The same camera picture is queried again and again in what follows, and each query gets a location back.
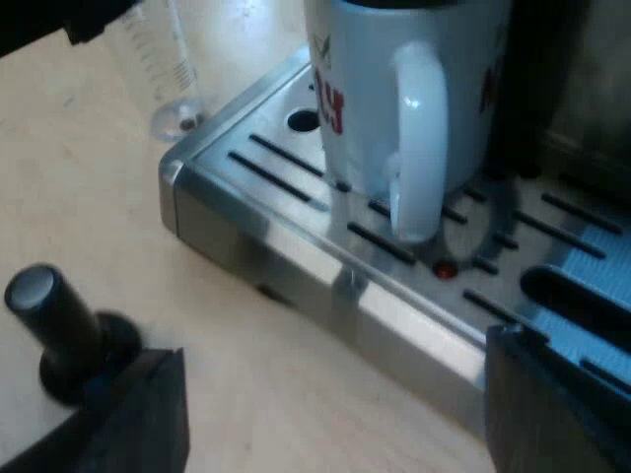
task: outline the espresso machine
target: espresso machine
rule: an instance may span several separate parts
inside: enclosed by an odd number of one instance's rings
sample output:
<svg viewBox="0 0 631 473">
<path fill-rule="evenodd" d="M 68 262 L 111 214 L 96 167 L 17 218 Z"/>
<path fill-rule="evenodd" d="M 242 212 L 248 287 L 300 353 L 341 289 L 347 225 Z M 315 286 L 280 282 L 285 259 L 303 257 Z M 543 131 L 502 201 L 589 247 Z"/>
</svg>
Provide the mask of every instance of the espresso machine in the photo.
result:
<svg viewBox="0 0 631 473">
<path fill-rule="evenodd" d="M 50 28 L 89 39 L 95 17 Z M 515 0 L 486 166 L 428 242 L 327 173 L 306 46 L 165 154 L 163 222 L 486 438 L 498 471 L 629 471 L 630 22 L 625 0 Z"/>
</svg>

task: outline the coffee machine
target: coffee machine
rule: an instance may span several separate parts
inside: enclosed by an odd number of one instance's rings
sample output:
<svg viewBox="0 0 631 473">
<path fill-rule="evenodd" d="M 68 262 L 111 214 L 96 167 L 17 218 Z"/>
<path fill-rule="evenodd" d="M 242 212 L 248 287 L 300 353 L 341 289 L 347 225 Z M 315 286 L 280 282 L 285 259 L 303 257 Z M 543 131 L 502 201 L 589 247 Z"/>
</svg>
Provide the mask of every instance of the coffee machine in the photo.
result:
<svg viewBox="0 0 631 473">
<path fill-rule="evenodd" d="M 487 165 L 427 243 L 398 241 L 387 204 L 327 174 L 306 47 L 159 175 L 180 239 L 482 436 L 490 327 L 631 383 L 631 9 L 518 0 L 512 16 Z"/>
</svg>

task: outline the wooden countertop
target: wooden countertop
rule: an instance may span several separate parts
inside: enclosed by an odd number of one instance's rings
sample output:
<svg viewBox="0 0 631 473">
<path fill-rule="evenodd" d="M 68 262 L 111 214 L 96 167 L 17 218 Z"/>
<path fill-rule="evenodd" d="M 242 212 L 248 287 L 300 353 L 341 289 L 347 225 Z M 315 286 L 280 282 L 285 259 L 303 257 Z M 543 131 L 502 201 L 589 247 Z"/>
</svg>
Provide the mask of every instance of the wooden countertop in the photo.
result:
<svg viewBox="0 0 631 473">
<path fill-rule="evenodd" d="M 213 111 L 303 41 L 301 4 L 186 4 Z M 187 471 L 492 471 L 483 444 L 163 228 L 166 147 L 101 39 L 46 37 L 0 59 L 0 84 L 0 283 L 51 262 L 90 306 L 134 318 L 151 347 L 185 348 Z M 38 385 L 40 348 L 0 312 L 1 464 L 68 411 Z"/>
</svg>

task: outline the silver metal base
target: silver metal base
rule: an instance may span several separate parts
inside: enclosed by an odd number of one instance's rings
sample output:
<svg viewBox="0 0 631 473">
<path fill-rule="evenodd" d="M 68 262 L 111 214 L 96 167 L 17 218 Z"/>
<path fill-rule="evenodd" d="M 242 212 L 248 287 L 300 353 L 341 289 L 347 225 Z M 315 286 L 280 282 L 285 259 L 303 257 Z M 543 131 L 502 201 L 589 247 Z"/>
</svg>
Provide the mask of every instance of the silver metal base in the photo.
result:
<svg viewBox="0 0 631 473">
<path fill-rule="evenodd" d="M 631 306 L 631 219 L 586 189 L 594 163 L 548 147 L 541 176 L 481 174 L 448 197 L 434 241 L 406 247 L 385 206 L 326 177 L 317 130 L 288 126 L 296 110 L 316 109 L 311 83 L 303 48 L 165 155 L 172 232 L 480 436 L 491 325 L 519 322 L 572 363 L 631 382 L 624 350 L 522 288 L 526 272 L 547 267 Z M 454 267 L 454 278 L 437 277 Z"/>
</svg>

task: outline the drip tray grille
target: drip tray grille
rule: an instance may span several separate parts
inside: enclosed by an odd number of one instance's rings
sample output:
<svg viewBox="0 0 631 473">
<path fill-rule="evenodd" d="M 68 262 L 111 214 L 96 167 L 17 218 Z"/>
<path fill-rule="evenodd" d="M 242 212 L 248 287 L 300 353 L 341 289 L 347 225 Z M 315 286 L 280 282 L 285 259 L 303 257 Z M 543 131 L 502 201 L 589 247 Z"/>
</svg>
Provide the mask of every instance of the drip tray grille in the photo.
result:
<svg viewBox="0 0 631 473">
<path fill-rule="evenodd" d="M 326 175 L 311 84 L 301 49 L 167 153 L 163 220 L 178 237 L 477 434 L 491 325 L 520 323 L 577 366 L 631 383 L 629 347 L 609 337 L 631 321 L 624 203 L 550 148 L 534 178 L 486 169 L 447 196 L 433 241 L 403 245 L 384 202 Z M 586 323 L 598 315 L 577 313 L 586 306 L 616 316 Z"/>
</svg>

